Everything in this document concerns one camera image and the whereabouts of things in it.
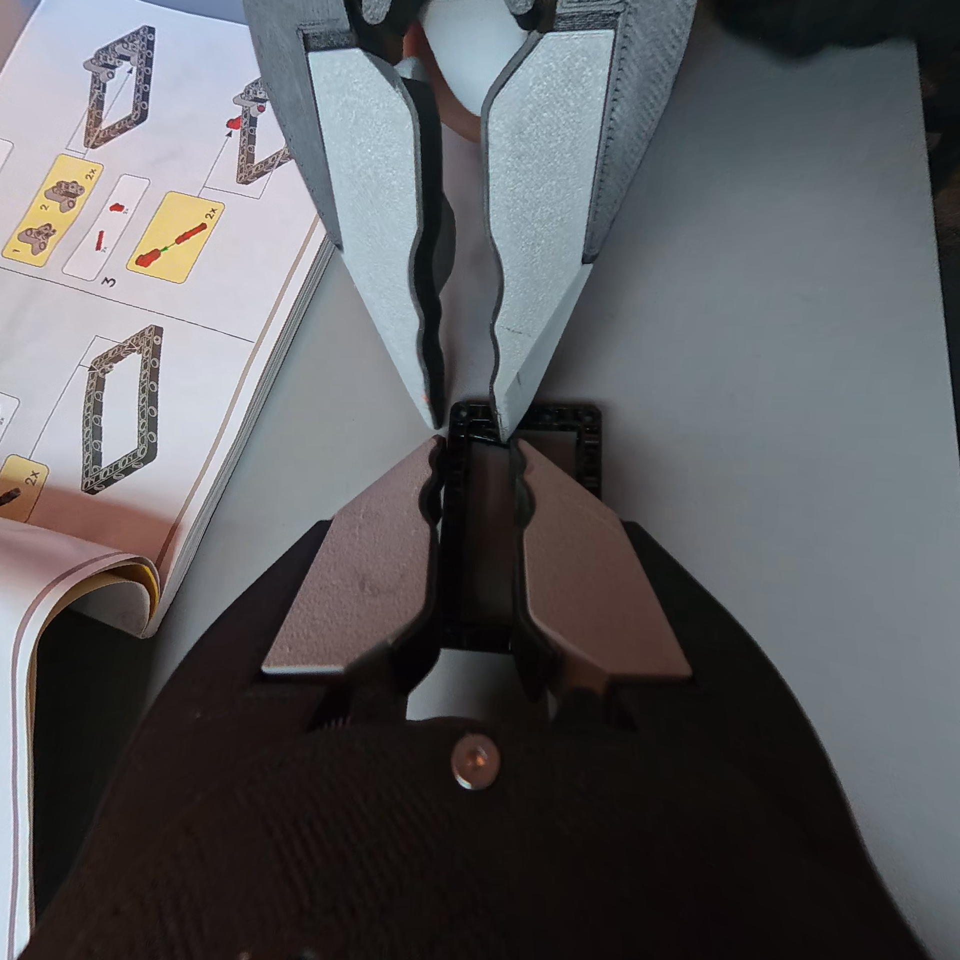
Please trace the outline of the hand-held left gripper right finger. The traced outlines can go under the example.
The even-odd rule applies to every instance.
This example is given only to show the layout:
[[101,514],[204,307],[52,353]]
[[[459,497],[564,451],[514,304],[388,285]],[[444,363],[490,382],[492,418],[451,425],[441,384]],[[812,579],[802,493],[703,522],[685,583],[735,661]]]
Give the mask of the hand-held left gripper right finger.
[[689,661],[618,516],[525,439],[510,449],[513,635],[528,695],[685,682]]

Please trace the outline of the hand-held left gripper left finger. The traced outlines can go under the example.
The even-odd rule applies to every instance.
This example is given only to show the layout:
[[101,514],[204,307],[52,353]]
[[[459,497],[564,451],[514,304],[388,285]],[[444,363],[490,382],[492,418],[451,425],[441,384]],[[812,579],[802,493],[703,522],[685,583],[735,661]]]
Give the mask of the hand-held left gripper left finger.
[[398,650],[433,612],[439,468],[428,438],[333,517],[262,663],[268,676],[345,676]]

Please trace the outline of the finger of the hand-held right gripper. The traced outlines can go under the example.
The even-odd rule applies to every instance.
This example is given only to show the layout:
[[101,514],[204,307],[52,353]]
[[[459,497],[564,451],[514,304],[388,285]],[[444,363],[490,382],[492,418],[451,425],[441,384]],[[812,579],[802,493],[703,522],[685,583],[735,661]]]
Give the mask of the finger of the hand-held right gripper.
[[358,47],[308,54],[342,259],[427,426],[446,409],[440,292],[455,227],[426,67]]
[[592,270],[583,260],[614,29],[532,32],[482,111],[486,231],[500,269],[490,399],[527,412]]

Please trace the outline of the black rectangular lego frame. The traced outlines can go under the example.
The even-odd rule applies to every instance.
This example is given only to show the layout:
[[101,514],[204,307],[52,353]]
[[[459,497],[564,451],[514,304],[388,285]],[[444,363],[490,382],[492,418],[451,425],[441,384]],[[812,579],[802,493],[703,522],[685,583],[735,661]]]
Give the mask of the black rectangular lego frame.
[[[600,409],[582,401],[534,402],[515,438],[526,439],[596,498],[602,495]],[[439,528],[439,644],[511,652],[514,498],[509,444],[492,403],[454,403],[443,470]]]

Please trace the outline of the lego instruction booklet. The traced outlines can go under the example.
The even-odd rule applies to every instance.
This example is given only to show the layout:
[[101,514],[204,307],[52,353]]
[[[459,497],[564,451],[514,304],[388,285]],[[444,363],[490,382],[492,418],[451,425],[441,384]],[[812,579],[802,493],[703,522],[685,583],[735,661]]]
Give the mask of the lego instruction booklet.
[[249,32],[39,2],[2,70],[2,958],[35,917],[35,651],[152,636],[330,243]]

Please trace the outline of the person's right hand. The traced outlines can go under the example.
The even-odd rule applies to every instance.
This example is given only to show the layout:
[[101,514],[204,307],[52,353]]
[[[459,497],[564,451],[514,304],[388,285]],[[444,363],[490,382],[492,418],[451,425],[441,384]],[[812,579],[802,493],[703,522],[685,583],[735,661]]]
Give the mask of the person's right hand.
[[415,58],[424,67],[429,84],[434,92],[441,123],[470,142],[481,138],[481,118],[468,110],[451,90],[446,77],[438,66],[423,24],[414,18],[402,40],[403,58]]

